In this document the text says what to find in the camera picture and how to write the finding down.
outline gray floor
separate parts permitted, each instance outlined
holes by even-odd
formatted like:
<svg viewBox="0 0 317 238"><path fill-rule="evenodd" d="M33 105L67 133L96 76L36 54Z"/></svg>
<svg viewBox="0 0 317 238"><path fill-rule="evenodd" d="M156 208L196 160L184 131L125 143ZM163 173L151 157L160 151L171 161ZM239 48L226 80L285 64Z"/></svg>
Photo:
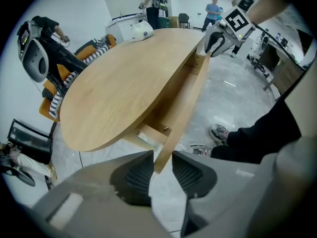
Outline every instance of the gray floor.
<svg viewBox="0 0 317 238"><path fill-rule="evenodd" d="M230 57L230 51L212 58L195 111L176 149L186 150L191 143L215 146L208 135L208 125L212 123L219 123L229 130L252 126L275 103L271 90L263 90L266 83L263 75L254 70L247 60ZM155 158L161 146L157 147ZM81 160L83 166L87 166L140 151L143 149L120 140L106 149L81 153ZM54 133L52 156L58 182L80 169L81 160L79 152L69 149L64 143L58 125ZM172 232L172 236L179 237L186 196L172 173L171 160L160 175L153 177L149 195L152 197L155 216Z"/></svg>

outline hand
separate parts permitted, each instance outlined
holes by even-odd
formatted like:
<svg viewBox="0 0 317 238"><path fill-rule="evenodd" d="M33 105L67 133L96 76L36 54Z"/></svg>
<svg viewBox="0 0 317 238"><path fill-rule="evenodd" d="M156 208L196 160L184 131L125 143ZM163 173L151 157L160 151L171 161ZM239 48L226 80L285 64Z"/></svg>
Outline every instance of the hand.
<svg viewBox="0 0 317 238"><path fill-rule="evenodd" d="M64 43L69 42L69 38L68 38L67 36L63 36L63 37L61 38L61 40L62 40Z"/></svg>

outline shoe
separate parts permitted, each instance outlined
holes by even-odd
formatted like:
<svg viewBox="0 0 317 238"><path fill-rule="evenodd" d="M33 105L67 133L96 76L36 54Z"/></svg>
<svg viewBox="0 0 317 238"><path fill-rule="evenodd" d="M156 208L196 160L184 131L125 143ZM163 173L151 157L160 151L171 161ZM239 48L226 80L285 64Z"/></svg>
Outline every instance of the shoe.
<svg viewBox="0 0 317 238"><path fill-rule="evenodd" d="M223 127L222 125L214 124L214 125L209 127L208 132L209 132L210 137L215 136L216 138L221 140L221 142L223 144L227 144L227 138L228 138L229 131L225 127Z"/></svg>
<svg viewBox="0 0 317 238"><path fill-rule="evenodd" d="M188 146L187 151L195 155L202 155L205 157L211 156L211 148L204 144L191 144Z"/></svg>

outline cable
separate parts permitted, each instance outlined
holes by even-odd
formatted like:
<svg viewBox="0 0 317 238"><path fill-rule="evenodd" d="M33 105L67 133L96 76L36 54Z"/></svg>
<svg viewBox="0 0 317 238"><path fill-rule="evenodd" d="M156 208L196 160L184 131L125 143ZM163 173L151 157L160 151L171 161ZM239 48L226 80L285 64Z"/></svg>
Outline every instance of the cable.
<svg viewBox="0 0 317 238"><path fill-rule="evenodd" d="M80 159L81 167L83 168L84 166L83 166L83 162L82 162L82 160L81 160L81 154L80 154L80 152L79 152L79 159Z"/></svg>
<svg viewBox="0 0 317 238"><path fill-rule="evenodd" d="M32 20L32 22L33 22L34 24L36 24L36 26L37 26L38 28L40 28L39 25L38 25L34 20ZM60 38L59 36L55 35L49 28L47 28L47 30L49 30L52 35L54 35L56 38L59 39L59 45L60 45L60 46L63 46L64 48L68 48L68 47L69 47L69 45L70 45L70 39L68 39L68 46L64 46L64 45L61 44L61 38ZM45 40L42 38L41 35L40 35L40 39L41 39L42 41L48 43L47 41L45 41Z"/></svg>
<svg viewBox="0 0 317 238"><path fill-rule="evenodd" d="M253 23L254 26L258 29L260 29L262 32L264 32L265 34L267 34L270 38L272 38L277 44L278 46L283 49L283 51L287 54L287 56L291 59L291 61L297 65L302 71L305 71L293 58L292 56L284 49L284 47L282 46L282 44L280 44L273 36L271 36L267 31L265 31L263 28L261 28L260 26L258 26L257 24Z"/></svg>
<svg viewBox="0 0 317 238"><path fill-rule="evenodd" d="M39 90L40 94L42 95L42 92L40 91L38 85L33 81L33 79L31 78L31 76L29 76L31 81L33 82L33 84L36 86L36 88Z"/></svg>

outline office chair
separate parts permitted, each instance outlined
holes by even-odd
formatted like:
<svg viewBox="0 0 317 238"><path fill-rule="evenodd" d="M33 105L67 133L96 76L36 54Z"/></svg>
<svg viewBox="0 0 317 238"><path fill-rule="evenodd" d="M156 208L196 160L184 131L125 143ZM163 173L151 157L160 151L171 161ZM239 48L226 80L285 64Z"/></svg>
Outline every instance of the office chair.
<svg viewBox="0 0 317 238"><path fill-rule="evenodd" d="M188 22L189 16L186 13L180 13L178 15L179 18L179 24L183 25L182 28L184 28L184 24L187 24L187 28L190 29L190 23Z"/></svg>

